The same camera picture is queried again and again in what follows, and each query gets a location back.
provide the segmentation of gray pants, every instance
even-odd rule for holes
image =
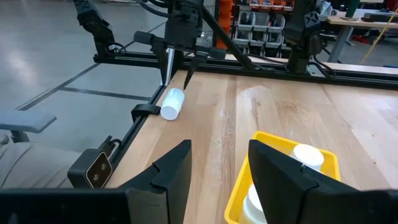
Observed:
[[[70,188],[67,172],[79,156],[37,143],[12,143],[0,135],[0,189]]]

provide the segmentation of concrete floor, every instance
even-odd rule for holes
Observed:
[[[97,8],[121,44],[130,43],[137,30],[163,36],[165,19],[140,6]],[[81,152],[98,147],[107,135],[122,139],[132,125],[130,111],[159,86],[158,69],[95,65],[92,36],[79,27],[72,0],[2,0],[0,21],[6,21],[0,22],[1,109],[48,111],[58,118],[42,133],[30,134],[32,141]],[[346,46],[340,60],[359,63],[369,47]],[[133,43],[127,49],[149,48]],[[385,41],[366,63],[398,65],[397,52],[396,42]]]

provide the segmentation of desk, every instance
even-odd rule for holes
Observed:
[[[330,65],[398,75],[393,68]],[[177,72],[167,89],[182,88],[185,74]],[[182,140],[192,139],[185,223],[224,223],[229,195],[257,130],[334,152],[342,181],[353,187],[398,187],[397,117],[398,91],[196,72],[178,118],[149,116],[107,187],[123,184]]]
[[[383,0],[361,0],[361,3],[368,3],[368,4],[374,4],[374,3],[383,3]]]
[[[387,23],[386,22],[364,22],[361,18],[364,16],[366,12],[375,12],[376,10],[373,9],[357,9],[354,13],[353,17],[359,18],[357,21],[346,21],[343,20],[341,17],[345,17],[345,12],[338,12],[335,16],[329,16],[326,20],[330,24],[334,25],[342,25],[344,26],[338,37],[336,39],[336,43],[333,46],[333,49],[330,53],[328,62],[337,62],[338,57],[343,50],[346,40],[351,36],[351,33],[354,27],[368,27],[368,28],[383,28]],[[391,23],[389,24],[388,28],[391,29],[398,29],[398,24]]]

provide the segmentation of white plastic cup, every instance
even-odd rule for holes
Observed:
[[[325,161],[319,149],[306,144],[296,145],[290,156],[318,172],[321,172],[321,166]]]
[[[184,92],[178,88],[172,88],[167,92],[160,109],[160,115],[166,120],[175,120],[181,111],[184,102]]]
[[[259,196],[252,184],[243,200],[243,210],[239,218],[240,224],[267,224],[266,216],[262,211]]]

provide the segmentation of storage bin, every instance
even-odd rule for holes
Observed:
[[[276,14],[275,25],[269,26],[268,32],[282,32],[285,27],[286,19],[283,14]]]
[[[253,31],[250,36],[250,46],[262,47],[266,43],[267,34],[261,31]]]
[[[283,43],[283,36],[280,33],[269,33],[266,39],[266,48],[278,48]]]
[[[240,27],[237,27],[233,41],[238,45],[247,45],[251,40],[251,35],[250,30],[242,30]]]
[[[246,14],[247,19],[250,20],[250,23],[248,23],[248,24],[242,23],[242,17],[245,14]],[[238,17],[238,27],[240,30],[251,30],[254,25],[255,20],[256,20],[256,15],[254,12],[240,11],[239,17]]]
[[[254,133],[253,139],[257,139],[260,142],[263,142],[286,155],[289,155],[293,151],[293,148],[299,144],[298,142],[284,139],[273,134],[263,133],[261,131],[256,131]],[[340,169],[336,155],[323,149],[319,150],[325,158],[325,162],[321,167],[322,173],[340,181]],[[243,200],[252,183],[253,181],[250,173],[249,159],[246,155],[224,212],[224,218],[227,223],[239,223],[238,221],[242,212]]]

